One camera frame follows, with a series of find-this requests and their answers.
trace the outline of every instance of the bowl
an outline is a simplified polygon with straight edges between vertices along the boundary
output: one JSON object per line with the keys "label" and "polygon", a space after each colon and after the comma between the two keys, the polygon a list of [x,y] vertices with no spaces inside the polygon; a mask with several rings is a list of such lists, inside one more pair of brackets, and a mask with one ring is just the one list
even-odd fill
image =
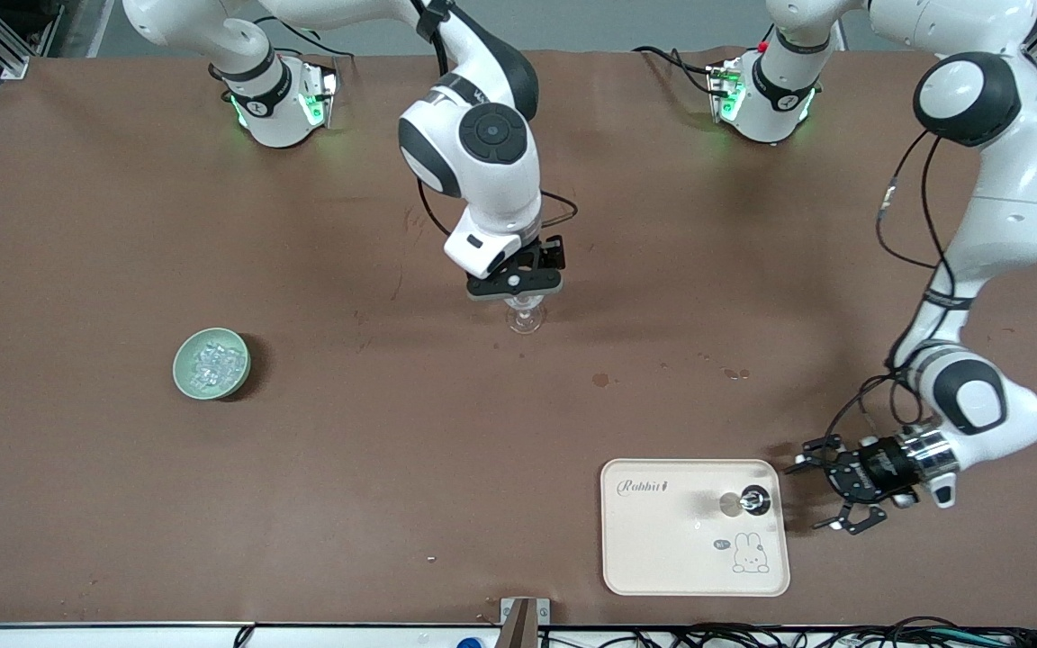
{"label": "bowl", "polygon": [[174,386],[196,400],[233,394],[250,374],[246,340],[230,329],[205,329],[187,338],[174,354]]}

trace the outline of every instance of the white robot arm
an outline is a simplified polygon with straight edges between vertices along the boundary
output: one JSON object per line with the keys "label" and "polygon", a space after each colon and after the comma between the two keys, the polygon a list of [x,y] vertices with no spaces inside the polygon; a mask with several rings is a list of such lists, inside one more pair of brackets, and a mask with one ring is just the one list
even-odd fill
{"label": "white robot arm", "polygon": [[[213,61],[233,92],[243,125],[259,143],[297,144],[323,124],[314,102],[331,80],[323,81],[319,68],[299,58],[276,57],[262,29],[231,18],[245,3],[123,0],[144,37]],[[538,150],[528,126],[538,108],[538,79],[517,50],[448,0],[262,0],[262,5],[301,28],[326,30],[390,18],[427,40],[440,37],[458,65],[400,116],[399,148],[420,180],[467,201],[444,250],[476,279],[468,283],[472,299],[561,289],[561,243],[543,245],[538,238],[542,193]],[[538,272],[515,270],[501,282],[487,280],[520,251],[534,257]],[[506,283],[510,276],[517,282]]]}
{"label": "white robot arm", "polygon": [[[802,115],[794,106],[781,111],[777,97],[786,106],[791,103],[786,97],[810,97],[830,50],[831,22],[857,6],[824,0],[824,9],[814,11],[812,3],[795,1],[798,13],[786,0],[768,0],[781,28],[778,41],[765,54],[746,55],[736,68],[738,79],[753,83],[748,87],[741,81],[744,98],[727,98],[733,104],[733,125],[760,140],[782,139],[793,131]],[[915,114],[927,132],[978,147],[982,168],[958,233],[888,360],[886,378],[908,387],[933,416],[888,439],[863,440],[857,451],[847,451],[831,433],[804,444],[789,472],[823,468],[844,500],[839,515],[822,525],[860,533],[885,519],[877,506],[881,501],[892,498],[902,508],[914,504],[918,484],[947,508],[955,503],[956,473],[1037,442],[1037,395],[959,343],[984,284],[1037,262],[1037,65],[1020,49],[1036,12],[1034,0],[870,4],[877,33],[943,55],[918,83]],[[802,13],[822,18],[806,24],[797,18]],[[773,75],[788,81],[775,90],[754,82]],[[831,459],[833,452],[838,455]],[[853,504],[869,506],[867,519],[849,519]]]}

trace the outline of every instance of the green bowl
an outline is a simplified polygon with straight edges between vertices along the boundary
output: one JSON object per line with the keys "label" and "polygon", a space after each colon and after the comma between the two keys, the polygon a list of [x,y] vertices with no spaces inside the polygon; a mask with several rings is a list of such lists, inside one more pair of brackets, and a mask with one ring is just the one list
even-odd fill
{"label": "green bowl", "polygon": [[[243,367],[243,374],[235,378],[233,385],[195,385],[194,381],[198,374],[196,368],[198,354],[202,353],[202,349],[205,349],[207,344],[221,344],[223,348],[237,350],[246,358],[247,364]],[[199,331],[188,338],[185,343],[181,343],[181,346],[178,347],[178,353],[174,354],[174,386],[178,387],[178,391],[181,393],[197,400],[226,398],[228,395],[233,394],[239,387],[242,387],[243,383],[247,382],[249,374],[250,350],[247,348],[247,343],[243,340],[243,336],[240,336],[239,333],[234,333],[230,329],[206,329]]]}

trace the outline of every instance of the brown tabletop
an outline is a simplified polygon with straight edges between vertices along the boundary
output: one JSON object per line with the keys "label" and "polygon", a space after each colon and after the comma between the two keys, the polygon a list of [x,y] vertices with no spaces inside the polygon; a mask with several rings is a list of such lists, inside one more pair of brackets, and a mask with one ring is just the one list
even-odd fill
{"label": "brown tabletop", "polygon": [[[933,58],[836,55],[775,147],[639,55],[532,60],[543,188],[582,213],[531,337],[466,299],[400,163],[428,58],[343,64],[337,129],[282,151],[199,60],[37,60],[3,85],[0,620],[473,622],[526,594],[563,623],[1037,624],[1037,446],[860,537],[810,532],[838,502],[783,477],[776,598],[618,597],[600,575],[607,460],[786,467],[879,372],[926,274],[872,219]],[[929,258],[919,163],[886,232]],[[976,173],[940,150],[945,236]],[[453,224],[460,202],[435,202]],[[170,378],[206,327],[255,350],[234,402]],[[1037,267],[984,291],[965,341],[1037,390]]]}

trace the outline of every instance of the white tray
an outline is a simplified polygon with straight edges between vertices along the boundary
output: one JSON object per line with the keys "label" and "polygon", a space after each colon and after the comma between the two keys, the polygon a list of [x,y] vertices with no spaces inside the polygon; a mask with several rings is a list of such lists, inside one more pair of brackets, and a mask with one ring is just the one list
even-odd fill
{"label": "white tray", "polygon": [[[600,481],[614,593],[778,596],[790,585],[778,473],[765,460],[615,459]],[[753,484],[773,498],[761,515],[731,506]]]}

